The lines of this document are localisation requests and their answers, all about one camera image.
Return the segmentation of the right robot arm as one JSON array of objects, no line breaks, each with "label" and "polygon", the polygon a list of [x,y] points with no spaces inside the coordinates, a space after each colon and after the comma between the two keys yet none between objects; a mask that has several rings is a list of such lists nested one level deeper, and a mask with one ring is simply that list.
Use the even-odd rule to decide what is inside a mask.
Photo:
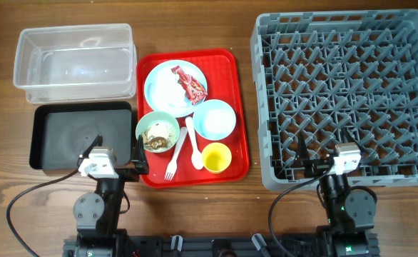
[{"label": "right robot arm", "polygon": [[311,159],[304,133],[298,133],[298,163],[305,176],[319,181],[317,195],[325,209],[328,224],[316,230],[318,256],[379,256],[374,216],[377,207],[376,193],[366,186],[351,186],[347,174],[359,168],[362,155],[367,150],[342,129],[345,143],[335,145],[335,150],[324,158]]}]

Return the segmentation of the white tissue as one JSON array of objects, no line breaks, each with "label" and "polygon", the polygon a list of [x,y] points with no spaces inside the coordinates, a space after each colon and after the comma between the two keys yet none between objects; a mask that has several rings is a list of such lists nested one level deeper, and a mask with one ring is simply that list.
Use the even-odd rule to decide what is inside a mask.
[{"label": "white tissue", "polygon": [[156,79],[156,97],[161,106],[184,107],[185,90],[178,83],[178,76],[173,74],[170,69],[159,71]]}]

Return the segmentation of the light blue bowl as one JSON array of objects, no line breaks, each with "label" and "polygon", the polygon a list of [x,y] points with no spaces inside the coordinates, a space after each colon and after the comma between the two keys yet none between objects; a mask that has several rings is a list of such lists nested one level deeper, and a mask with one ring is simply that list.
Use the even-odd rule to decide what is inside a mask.
[{"label": "light blue bowl", "polygon": [[204,101],[193,113],[195,131],[210,141],[227,138],[234,131],[236,123],[233,108],[218,99]]}]

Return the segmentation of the grey dishwasher rack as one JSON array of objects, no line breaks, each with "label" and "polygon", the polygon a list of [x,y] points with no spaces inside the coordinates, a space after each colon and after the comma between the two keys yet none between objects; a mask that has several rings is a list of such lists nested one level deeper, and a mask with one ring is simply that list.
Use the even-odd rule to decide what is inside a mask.
[{"label": "grey dishwasher rack", "polygon": [[250,38],[262,184],[306,183],[299,138],[321,159],[366,149],[353,185],[418,186],[418,10],[261,14]]}]

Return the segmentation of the yellow cup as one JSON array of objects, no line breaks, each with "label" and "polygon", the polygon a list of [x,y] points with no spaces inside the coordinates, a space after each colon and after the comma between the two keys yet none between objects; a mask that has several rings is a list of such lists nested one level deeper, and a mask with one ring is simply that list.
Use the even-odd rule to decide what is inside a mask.
[{"label": "yellow cup", "polygon": [[222,173],[232,161],[231,150],[223,143],[210,143],[202,152],[203,166],[211,173]]}]

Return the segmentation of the rice and food scraps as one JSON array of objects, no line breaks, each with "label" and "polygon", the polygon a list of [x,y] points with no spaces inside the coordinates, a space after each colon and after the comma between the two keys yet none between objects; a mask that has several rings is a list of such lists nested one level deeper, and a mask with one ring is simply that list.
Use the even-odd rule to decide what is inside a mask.
[{"label": "rice and food scraps", "polygon": [[170,148],[176,139],[174,127],[167,122],[157,122],[141,133],[146,150],[161,152]]}]

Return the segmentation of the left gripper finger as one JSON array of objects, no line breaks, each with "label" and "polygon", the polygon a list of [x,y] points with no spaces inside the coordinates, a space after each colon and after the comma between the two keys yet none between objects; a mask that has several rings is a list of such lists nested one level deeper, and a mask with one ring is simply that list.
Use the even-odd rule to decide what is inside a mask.
[{"label": "left gripper finger", "polygon": [[141,135],[139,135],[136,140],[131,160],[133,163],[147,163],[146,150],[144,147],[143,137]]},{"label": "left gripper finger", "polygon": [[88,158],[88,155],[93,150],[93,148],[96,146],[102,146],[102,143],[103,143],[103,137],[102,135],[99,134],[97,135],[97,137],[95,137],[91,145],[80,155],[80,158]]}]

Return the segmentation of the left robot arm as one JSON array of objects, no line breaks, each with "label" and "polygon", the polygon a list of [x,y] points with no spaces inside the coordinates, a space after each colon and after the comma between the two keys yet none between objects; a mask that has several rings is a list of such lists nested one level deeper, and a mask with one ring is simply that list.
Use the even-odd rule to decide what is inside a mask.
[{"label": "left robot arm", "polygon": [[116,168],[113,149],[102,143],[103,137],[98,135],[78,157],[78,171],[96,181],[96,190],[82,195],[74,204],[78,234],[73,243],[64,243],[64,256],[140,255],[127,230],[118,228],[118,220],[122,200],[127,199],[125,183],[137,182],[140,175],[149,172],[143,139],[136,139],[133,168]]}]

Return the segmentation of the white plastic fork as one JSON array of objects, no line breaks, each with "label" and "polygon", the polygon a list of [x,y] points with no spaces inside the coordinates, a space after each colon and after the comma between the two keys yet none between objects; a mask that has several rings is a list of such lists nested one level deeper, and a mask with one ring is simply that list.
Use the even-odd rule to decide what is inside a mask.
[{"label": "white plastic fork", "polygon": [[178,137],[178,140],[175,144],[175,150],[173,152],[172,159],[170,160],[167,169],[165,171],[165,180],[171,181],[177,171],[177,160],[180,153],[180,150],[182,149],[183,143],[185,141],[185,137],[187,136],[188,130],[186,127],[182,127],[180,129],[180,134]]}]

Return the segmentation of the red snack wrapper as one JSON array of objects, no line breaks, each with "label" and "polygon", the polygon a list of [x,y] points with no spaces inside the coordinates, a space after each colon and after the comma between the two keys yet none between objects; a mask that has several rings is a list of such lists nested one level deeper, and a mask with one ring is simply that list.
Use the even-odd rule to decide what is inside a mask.
[{"label": "red snack wrapper", "polygon": [[207,96],[207,91],[197,79],[187,74],[180,66],[175,66],[171,72],[178,76],[178,83],[185,90],[185,95],[192,105],[196,105]]}]

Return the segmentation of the mint green bowl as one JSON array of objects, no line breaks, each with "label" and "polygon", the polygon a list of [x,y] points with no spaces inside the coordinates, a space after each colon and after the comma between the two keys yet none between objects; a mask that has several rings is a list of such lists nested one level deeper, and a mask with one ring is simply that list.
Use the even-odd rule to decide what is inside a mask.
[{"label": "mint green bowl", "polygon": [[163,111],[152,111],[136,125],[136,138],[142,139],[146,151],[163,153],[170,150],[180,135],[176,118]]}]

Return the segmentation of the large light blue plate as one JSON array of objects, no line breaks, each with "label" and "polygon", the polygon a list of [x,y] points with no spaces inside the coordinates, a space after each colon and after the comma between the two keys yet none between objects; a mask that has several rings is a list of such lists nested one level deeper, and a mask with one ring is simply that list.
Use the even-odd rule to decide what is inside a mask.
[{"label": "large light blue plate", "polygon": [[144,95],[147,104],[154,111],[164,111],[175,118],[188,116],[203,103],[192,104],[184,87],[178,83],[179,76],[171,69],[179,66],[185,74],[191,75],[208,92],[208,83],[203,72],[194,64],[183,60],[165,61],[155,66],[144,82]]}]

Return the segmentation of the white plastic spoon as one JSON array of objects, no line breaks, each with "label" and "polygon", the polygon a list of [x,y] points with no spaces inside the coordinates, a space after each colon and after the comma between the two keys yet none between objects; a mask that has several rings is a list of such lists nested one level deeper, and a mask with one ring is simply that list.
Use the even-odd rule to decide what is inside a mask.
[{"label": "white plastic spoon", "polygon": [[203,168],[203,157],[202,153],[198,149],[195,135],[195,127],[193,124],[193,118],[191,116],[187,116],[185,118],[185,125],[187,127],[188,135],[193,149],[193,152],[191,154],[191,162],[195,169],[201,170]]}]

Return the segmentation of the black waste tray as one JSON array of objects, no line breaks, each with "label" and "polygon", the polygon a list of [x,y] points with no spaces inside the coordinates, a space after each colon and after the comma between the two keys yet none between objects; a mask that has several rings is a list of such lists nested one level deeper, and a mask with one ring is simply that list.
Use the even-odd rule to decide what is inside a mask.
[{"label": "black waste tray", "polygon": [[116,165],[132,155],[137,112],[126,101],[52,104],[36,109],[29,165],[44,171],[75,169],[78,157],[100,135]]}]

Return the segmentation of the red serving tray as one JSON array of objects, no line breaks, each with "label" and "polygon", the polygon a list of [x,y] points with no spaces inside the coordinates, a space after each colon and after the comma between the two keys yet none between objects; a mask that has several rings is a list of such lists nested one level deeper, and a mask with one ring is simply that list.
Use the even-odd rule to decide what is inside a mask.
[{"label": "red serving tray", "polygon": [[[178,156],[177,171],[173,179],[171,181],[165,180],[165,171],[172,159],[175,145],[170,150],[163,153],[151,153],[146,151],[149,174],[141,177],[143,182],[151,188],[170,188],[203,183],[221,183],[242,179],[249,170],[250,160],[236,60],[229,51],[225,49],[209,49],[152,54],[142,58],[136,68],[138,120],[154,111],[147,104],[144,95],[144,82],[146,81],[147,75],[149,75],[155,66],[170,60],[191,62],[203,72],[208,83],[208,94],[204,101],[218,99],[226,102],[233,108],[237,123],[234,131],[227,138],[219,141],[210,141],[195,132],[198,149],[201,153],[210,143],[223,143],[231,150],[232,161],[229,167],[222,173],[211,173],[204,167],[201,170],[195,169],[191,162],[193,149],[187,133]],[[176,118],[180,129],[186,127],[186,117],[187,116]]]}]

